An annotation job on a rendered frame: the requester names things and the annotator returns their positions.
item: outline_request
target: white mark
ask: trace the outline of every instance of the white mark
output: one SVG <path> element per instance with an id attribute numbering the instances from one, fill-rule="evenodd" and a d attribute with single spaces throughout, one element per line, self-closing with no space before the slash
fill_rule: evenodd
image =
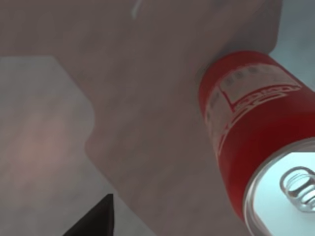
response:
<path id="1" fill-rule="evenodd" d="M 137 18 L 138 10 L 141 6 L 141 3 L 142 3 L 142 0 L 137 0 L 137 2 L 135 3 L 135 5 L 133 6 L 131 10 L 131 16 L 134 20 Z"/>

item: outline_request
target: can rim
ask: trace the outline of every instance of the can rim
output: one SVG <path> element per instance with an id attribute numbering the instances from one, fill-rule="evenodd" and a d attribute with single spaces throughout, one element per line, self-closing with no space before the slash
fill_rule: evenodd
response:
<path id="1" fill-rule="evenodd" d="M 244 192 L 243 198 L 243 215 L 245 224 L 252 236 L 272 236 L 268 229 L 263 225 L 263 222 L 257 218 L 253 210 L 253 198 L 250 197 L 251 193 L 255 191 L 257 184 L 261 177 L 268 171 L 268 169 L 281 158 L 285 157 L 293 151 L 303 151 L 304 148 L 314 146 L 315 137 L 302 139 L 284 146 L 278 151 L 271 154 L 260 166 L 255 170 Z"/>

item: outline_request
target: can tab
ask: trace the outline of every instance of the can tab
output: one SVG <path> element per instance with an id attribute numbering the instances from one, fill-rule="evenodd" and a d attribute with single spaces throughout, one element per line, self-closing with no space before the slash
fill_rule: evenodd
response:
<path id="1" fill-rule="evenodd" d="M 315 172 L 306 167 L 294 167 L 283 174 L 280 188 L 288 200 L 301 212 L 315 212 Z"/>

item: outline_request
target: red can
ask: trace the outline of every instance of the red can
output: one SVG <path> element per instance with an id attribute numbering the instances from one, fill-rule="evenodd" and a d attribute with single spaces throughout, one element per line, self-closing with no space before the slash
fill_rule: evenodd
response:
<path id="1" fill-rule="evenodd" d="M 199 104 L 229 199 L 246 221 L 244 199 L 259 171 L 315 137 L 315 93 L 268 55 L 236 52 L 206 70 Z"/>

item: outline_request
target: brown surface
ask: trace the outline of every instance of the brown surface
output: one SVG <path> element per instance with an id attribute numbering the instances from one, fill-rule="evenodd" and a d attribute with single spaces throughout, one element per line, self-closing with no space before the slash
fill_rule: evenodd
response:
<path id="1" fill-rule="evenodd" d="M 0 53 L 58 58 L 94 107 L 91 160 L 158 235 L 244 235 L 223 194 L 193 79 L 261 16 L 253 13 L 263 2 L 146 0 L 133 19 L 129 1 L 11 1 L 0 10 Z M 266 52 L 277 24 L 267 26 L 252 36 L 269 42 L 259 48 Z"/>

